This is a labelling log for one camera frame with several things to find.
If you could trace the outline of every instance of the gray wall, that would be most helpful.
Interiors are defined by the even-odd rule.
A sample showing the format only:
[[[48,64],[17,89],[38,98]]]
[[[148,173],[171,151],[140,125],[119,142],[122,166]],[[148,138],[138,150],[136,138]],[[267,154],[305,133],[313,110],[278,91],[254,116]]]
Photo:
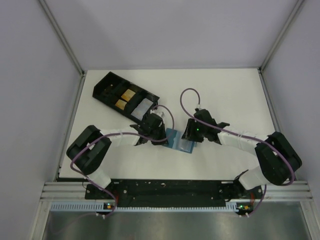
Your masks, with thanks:
[[[79,76],[35,0],[0,7],[0,233],[25,240],[58,166]]]
[[[296,0],[47,0],[82,67],[258,67]]]
[[[284,133],[320,209],[320,1],[307,0],[265,72]]]

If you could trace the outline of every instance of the enclosure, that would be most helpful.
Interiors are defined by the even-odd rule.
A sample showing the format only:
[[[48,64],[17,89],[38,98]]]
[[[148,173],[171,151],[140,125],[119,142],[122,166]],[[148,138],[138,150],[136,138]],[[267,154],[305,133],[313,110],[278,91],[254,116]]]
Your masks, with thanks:
[[[3,3],[3,239],[320,239],[319,10],[316,0]],[[180,94],[194,88],[217,122],[258,135],[282,132],[302,160],[296,181],[268,184],[248,219],[226,209],[241,199],[203,211],[84,216],[88,183],[70,168],[67,148],[89,125],[133,124],[92,97],[109,72],[159,96],[178,131],[188,121]],[[183,103],[191,112],[197,96],[188,92]],[[124,180],[232,181],[259,166],[255,156],[209,141],[191,154],[121,146],[105,159],[107,175]]]

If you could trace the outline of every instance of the white object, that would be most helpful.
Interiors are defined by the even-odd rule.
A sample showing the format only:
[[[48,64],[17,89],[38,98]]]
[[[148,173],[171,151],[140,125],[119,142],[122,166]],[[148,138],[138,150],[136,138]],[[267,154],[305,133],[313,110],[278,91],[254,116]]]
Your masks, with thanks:
[[[240,176],[239,182],[246,190],[250,190],[255,188],[256,186],[270,183],[263,175],[260,166],[246,171],[243,175]]]
[[[88,177],[95,184],[98,184],[104,189],[111,183],[110,177],[108,176],[106,171],[101,168],[101,165],[93,173],[89,174]]]
[[[263,141],[268,138],[267,135],[251,133],[248,131],[239,131],[239,130],[232,129],[232,127],[230,127],[230,126],[226,126],[223,129],[234,132],[234,133],[238,134],[238,136],[232,135],[232,134],[225,132],[225,131],[221,131],[220,133],[218,133],[218,138],[219,138],[220,143],[222,145],[228,145],[231,147],[238,148],[238,149],[245,151],[245,152],[248,152],[254,156],[257,156],[256,151],[255,151],[255,147],[257,146],[257,144],[259,142],[255,141],[255,140],[243,138],[242,135],[254,137],[254,138],[257,138],[257,139],[260,139]]]

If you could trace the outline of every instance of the white tabletop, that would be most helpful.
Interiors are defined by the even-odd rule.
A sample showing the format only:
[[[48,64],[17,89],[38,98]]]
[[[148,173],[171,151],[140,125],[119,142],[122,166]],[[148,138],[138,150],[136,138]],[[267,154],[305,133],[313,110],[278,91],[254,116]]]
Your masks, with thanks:
[[[89,125],[98,129],[119,129],[133,122],[92,97],[94,86],[109,70],[87,72],[68,146]],[[159,104],[173,113],[176,129],[184,131],[188,116],[180,107],[181,92],[195,88],[201,107],[219,122],[257,134],[275,131],[257,69],[157,69],[112,70],[122,78],[160,97]],[[197,96],[186,92],[184,105],[194,113]],[[165,112],[165,125],[171,127]],[[70,169],[65,156],[60,178],[80,178]],[[258,165],[258,160],[237,148],[205,140],[193,153],[185,153],[150,142],[140,146],[110,148],[102,167],[111,178],[119,179],[190,179],[233,180],[241,172]]]

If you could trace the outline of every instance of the metal frame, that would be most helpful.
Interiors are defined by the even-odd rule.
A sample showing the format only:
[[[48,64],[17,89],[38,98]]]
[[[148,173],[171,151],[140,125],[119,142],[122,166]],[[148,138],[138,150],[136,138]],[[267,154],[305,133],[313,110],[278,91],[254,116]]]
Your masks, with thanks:
[[[70,58],[71,62],[73,63],[75,69],[81,76],[79,81],[79,86],[77,92],[74,96],[74,104],[69,116],[69,124],[67,126],[66,135],[64,141],[60,148],[60,164],[64,158],[64,152],[67,148],[68,139],[70,137],[72,125],[76,116],[77,107],[80,101],[80,96],[82,92],[82,88],[85,81],[85,71],[81,67],[79,61],[77,60],[72,48],[70,47],[65,35],[63,34],[61,28],[59,27],[55,17],[53,16],[46,0],[37,0],[40,7],[42,8],[45,16],[47,17],[49,23],[51,24],[54,32],[56,33],[57,38],[59,39],[63,49],[65,50],[66,54]],[[266,58],[264,59],[261,67],[258,68],[258,73],[260,76],[261,84],[263,87],[263,91],[265,94],[265,98],[269,107],[269,111],[271,114],[272,122],[274,128],[277,131],[280,131],[281,124],[277,118],[277,113],[273,101],[271,99],[269,88],[267,81],[264,78],[264,70],[268,66],[269,62],[271,61],[274,54],[277,52],[279,46],[281,45],[283,39],[285,38],[286,34],[288,33],[290,27],[294,23],[295,19],[297,18],[298,14],[302,10],[304,6],[305,0],[297,0],[294,8],[292,9],[287,21],[285,22],[284,26],[282,27],[278,37],[274,41],[271,49],[269,50]],[[87,203],[88,200],[85,200],[85,189],[82,186],[81,182],[46,182],[43,187],[43,191],[40,197],[40,202],[38,205],[36,217],[33,223],[32,231],[30,233],[29,239],[30,240],[41,240],[44,236],[44,231],[46,227],[46,223],[49,217],[49,212],[52,206],[52,202],[77,202],[77,203]],[[233,202],[245,202],[245,199],[233,199]],[[313,197],[310,192],[308,182],[306,181],[295,181],[291,186],[275,186],[275,185],[268,185],[267,192],[264,199],[264,202],[300,202],[301,209],[303,211],[307,227],[309,229],[310,235],[313,240],[320,240],[320,220],[317,208],[313,202]]]
[[[290,27],[293,25],[294,21],[298,17],[299,13],[301,12],[306,0],[297,0],[288,19],[285,21],[280,33],[278,34],[278,37],[275,39],[274,43],[272,44],[272,47],[270,48],[269,52],[267,53],[261,67],[259,68],[261,72],[263,72],[269,62],[271,61],[272,57],[277,52],[279,46],[281,45],[282,41],[284,40],[285,36],[287,35]]]
[[[70,115],[68,116],[68,125],[67,125],[66,131],[65,131],[65,136],[64,136],[63,142],[62,142],[62,144],[61,144],[61,146],[59,148],[59,152],[60,152],[60,154],[59,154],[59,164],[58,164],[58,168],[56,170],[56,173],[54,175],[55,176],[54,177],[55,180],[58,178],[59,171],[60,171],[62,162],[64,160],[65,152],[67,150],[69,137],[70,137],[70,134],[71,134],[72,126],[73,126],[75,118],[76,118],[76,113],[77,113],[77,109],[78,109],[81,93],[82,93],[82,90],[84,88],[86,75],[87,75],[87,73],[85,72],[84,74],[82,74],[80,76],[80,81],[79,81],[79,84],[78,84],[78,88],[77,88],[77,91],[76,91],[76,93],[75,93],[75,95],[73,97],[74,101],[73,101],[73,104],[72,104],[72,109],[70,110]]]
[[[88,182],[46,182],[40,202],[92,202],[85,199]],[[231,202],[244,203],[249,199],[232,199]],[[312,202],[313,197],[307,181],[295,181],[290,186],[267,185],[264,202]],[[94,202],[114,203],[114,200]]]
[[[53,28],[53,31],[55,32],[57,38],[59,39],[65,53],[68,55],[70,58],[72,64],[74,65],[75,69],[78,71],[80,75],[83,75],[85,71],[81,67],[76,55],[74,54],[72,48],[70,47],[70,44],[68,43],[64,33],[62,32],[60,26],[58,25],[54,15],[52,14],[46,0],[37,0],[39,3],[40,7],[42,8],[46,18],[48,19],[50,25]]]

